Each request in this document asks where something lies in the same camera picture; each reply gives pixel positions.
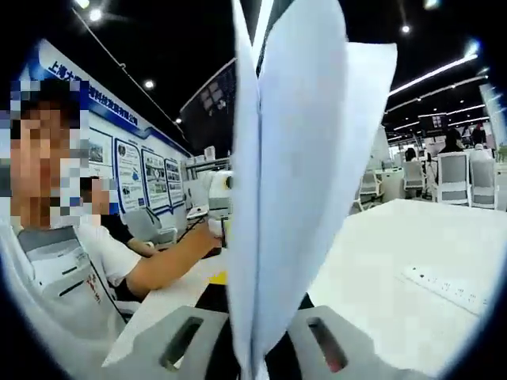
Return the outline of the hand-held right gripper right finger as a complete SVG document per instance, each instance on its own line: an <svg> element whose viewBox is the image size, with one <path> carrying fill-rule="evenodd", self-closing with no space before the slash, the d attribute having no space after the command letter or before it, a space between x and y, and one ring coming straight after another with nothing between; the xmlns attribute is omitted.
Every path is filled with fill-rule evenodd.
<svg viewBox="0 0 507 380"><path fill-rule="evenodd" d="M428 379L382 360L372 339L308 295L287 332L265 357L264 379Z"/></svg>

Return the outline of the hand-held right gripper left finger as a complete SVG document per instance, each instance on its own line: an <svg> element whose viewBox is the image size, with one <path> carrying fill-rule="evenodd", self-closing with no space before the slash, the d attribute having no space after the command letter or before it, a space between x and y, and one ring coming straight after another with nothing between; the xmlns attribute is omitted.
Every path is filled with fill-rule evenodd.
<svg viewBox="0 0 507 380"><path fill-rule="evenodd" d="M147 296L94 379L239 379L225 271L193 271Z"/></svg>

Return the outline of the person's left hand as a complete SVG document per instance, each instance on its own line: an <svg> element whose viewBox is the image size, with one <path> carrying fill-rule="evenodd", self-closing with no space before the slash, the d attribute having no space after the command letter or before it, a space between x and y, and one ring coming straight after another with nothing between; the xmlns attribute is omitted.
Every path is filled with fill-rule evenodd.
<svg viewBox="0 0 507 380"><path fill-rule="evenodd" d="M222 251L222 240L216 237L205 223L197 224L187 235L189 252L197 259L218 256Z"/></svg>

